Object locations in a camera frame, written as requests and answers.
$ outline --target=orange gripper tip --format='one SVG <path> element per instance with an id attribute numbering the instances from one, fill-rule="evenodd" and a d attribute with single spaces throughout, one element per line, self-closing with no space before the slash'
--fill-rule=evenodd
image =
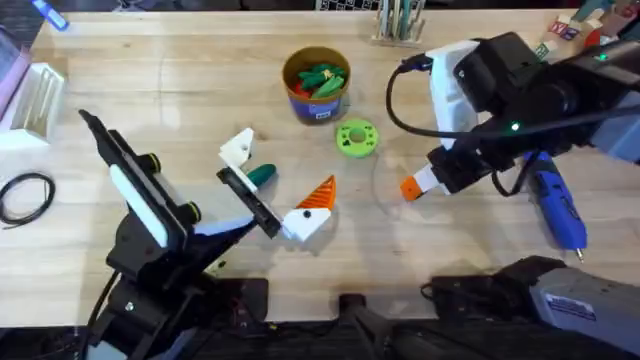
<path id="1" fill-rule="evenodd" d="M 402 190 L 402 196 L 407 201 L 414 201 L 422 195 L 422 190 L 413 176 L 407 176 L 404 179 L 404 182 L 400 185 L 400 190 Z"/>
<path id="2" fill-rule="evenodd" d="M 336 178 L 331 175 L 304 199 L 296 209 L 333 209 L 336 200 Z"/>

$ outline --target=cardboard cylinder container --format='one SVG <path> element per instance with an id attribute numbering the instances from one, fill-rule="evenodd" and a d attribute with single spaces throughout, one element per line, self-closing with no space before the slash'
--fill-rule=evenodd
<path id="1" fill-rule="evenodd" d="M 307 99 L 295 93 L 296 84 L 300 81 L 298 73 L 308 71 L 318 64 L 339 66 L 345 71 L 345 81 L 337 93 L 321 99 Z M 335 118 L 340 113 L 341 103 L 351 83 L 351 67 L 347 59 L 338 51 L 312 46 L 293 53 L 282 68 L 282 80 L 289 96 L 289 102 L 298 118 L 305 123 L 321 123 Z"/>

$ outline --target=red toy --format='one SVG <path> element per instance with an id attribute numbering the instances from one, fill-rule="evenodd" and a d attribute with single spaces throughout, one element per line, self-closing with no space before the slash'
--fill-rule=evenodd
<path id="1" fill-rule="evenodd" d="M 302 90 L 302 81 L 296 84 L 296 87 L 293 89 L 293 92 L 307 99 L 311 97 L 311 92 Z"/>

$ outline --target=small red object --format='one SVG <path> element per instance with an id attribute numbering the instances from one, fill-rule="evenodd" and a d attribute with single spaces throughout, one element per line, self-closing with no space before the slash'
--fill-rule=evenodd
<path id="1" fill-rule="evenodd" d="M 587 35 L 587 38 L 584 40 L 585 49 L 591 46 L 599 46 L 600 36 L 602 36 L 600 29 L 595 29 L 591 32 L 591 34 Z"/>
<path id="2" fill-rule="evenodd" d="M 309 91 L 302 90 L 302 81 L 296 84 L 296 87 L 295 89 L 293 89 L 293 92 L 295 92 L 300 96 L 304 96 L 307 99 L 311 97 L 311 93 Z"/>

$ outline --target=wooden table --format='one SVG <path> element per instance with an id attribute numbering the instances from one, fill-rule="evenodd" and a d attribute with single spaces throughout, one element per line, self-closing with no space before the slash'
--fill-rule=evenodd
<path id="1" fill-rule="evenodd" d="M 423 49 L 509 30 L 535 42 L 556 14 L 428 11 Z M 0 326 L 85 323 L 110 274 L 104 260 L 126 210 L 79 108 L 118 129 L 139 153 L 158 154 L 177 185 L 217 181 L 219 146 L 247 126 L 256 131 L 252 164 L 278 166 L 277 182 L 262 193 L 275 209 L 284 212 L 336 175 L 334 216 L 306 247 L 256 230 L 226 256 L 225 276 L 269 279 L 271 320 L 331 318 L 345 292 L 369 295 L 384 315 L 432 315 L 418 286 L 433 275 L 496 269 L 532 254 L 563 256 L 528 196 L 502 198 L 487 179 L 456 196 L 401 199 L 401 180 L 438 140 L 409 135 L 387 118 L 387 79 L 416 50 L 370 45 L 372 17 L 94 13 L 70 14 L 66 33 L 45 25 L 33 53 L 67 75 L 64 111 L 49 149 L 0 154 L 0 183 L 37 169 L 55 177 L 58 193 L 37 222 L 0 231 Z M 335 124 L 309 127 L 294 118 L 280 69 L 307 45 L 336 48 L 350 61 L 350 115 L 377 125 L 375 155 L 347 158 L 334 145 Z M 426 75 L 401 77 L 394 95 L 401 118 L 435 126 Z M 640 169 L 589 149 L 557 164 L 589 231 L 581 267 L 640 284 Z M 42 189 L 21 194 L 14 203 L 33 204 Z M 574 254 L 565 257 L 577 265 Z"/>

